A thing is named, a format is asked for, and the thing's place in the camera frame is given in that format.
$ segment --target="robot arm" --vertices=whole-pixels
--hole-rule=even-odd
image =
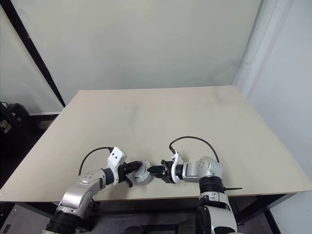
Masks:
[[[166,183],[199,183],[199,208],[196,211],[196,234],[226,234],[237,232],[236,221],[224,191],[222,166],[204,156],[195,162],[183,162],[178,151],[173,161],[162,160],[159,166],[148,169],[152,175]]]
[[[84,172],[79,175],[78,182],[69,188],[60,201],[53,218],[42,234],[72,234],[84,218],[91,199],[106,185],[116,185],[123,181],[132,187],[127,177],[131,172],[137,171],[142,162],[125,163],[126,156],[117,147],[114,147],[108,157],[108,168]]]

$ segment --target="black frame pole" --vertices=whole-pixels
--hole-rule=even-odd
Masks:
[[[37,67],[41,71],[43,77],[48,82],[49,86],[53,90],[54,94],[57,96],[57,98],[60,101],[60,103],[62,104],[62,106],[65,107],[66,106],[65,102],[64,102],[62,96],[60,95],[59,90],[58,90],[57,86],[55,85],[48,68],[44,64],[38,50],[36,49],[36,47],[33,43],[33,41],[30,39],[30,36],[29,36],[28,32],[26,31],[26,28],[24,27],[22,21],[20,20],[20,17],[18,16],[12,2],[10,0],[0,0],[0,4],[1,4],[4,12],[8,16],[8,18],[9,18],[11,24],[13,25],[15,31],[19,35],[19,38],[21,39],[24,46],[26,47],[28,53],[30,54],[30,56],[34,60],[35,64],[37,65]]]

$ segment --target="white wall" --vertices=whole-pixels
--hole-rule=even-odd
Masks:
[[[312,179],[312,1],[277,1],[258,52],[235,83]],[[271,212],[282,233],[311,233],[312,192]]]
[[[260,0],[12,0],[65,103],[80,89],[232,84]]]
[[[0,99],[29,113],[59,112],[62,105],[0,7]]]

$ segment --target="beige tabletop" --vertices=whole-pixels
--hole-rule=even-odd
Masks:
[[[266,195],[312,190],[312,182],[233,86],[79,91],[2,187],[2,201],[60,201],[78,179],[84,156],[118,146],[126,161],[170,160],[169,143],[181,136],[210,142],[224,167],[228,195]],[[174,145],[184,161],[214,157],[204,143]],[[105,168],[108,151],[94,152],[83,170]],[[193,197],[198,184],[161,179],[128,188],[107,186],[97,200]]]

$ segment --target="table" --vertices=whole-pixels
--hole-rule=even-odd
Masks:
[[[200,137],[213,145],[224,167],[224,186],[243,188],[227,191],[229,196],[272,195],[268,204],[261,203],[267,207],[284,194],[312,190],[310,179],[236,88],[214,86],[79,91],[2,187],[0,199],[60,201],[76,182],[81,160],[92,149],[118,146],[128,156],[127,162],[147,159],[158,165],[162,159],[170,160],[168,145],[181,136]],[[194,139],[174,146],[184,161],[214,157],[204,143]],[[108,155],[105,150],[94,152],[83,171],[105,168]],[[95,199],[198,195],[198,184],[165,184],[154,178],[131,189],[126,183],[108,186]]]

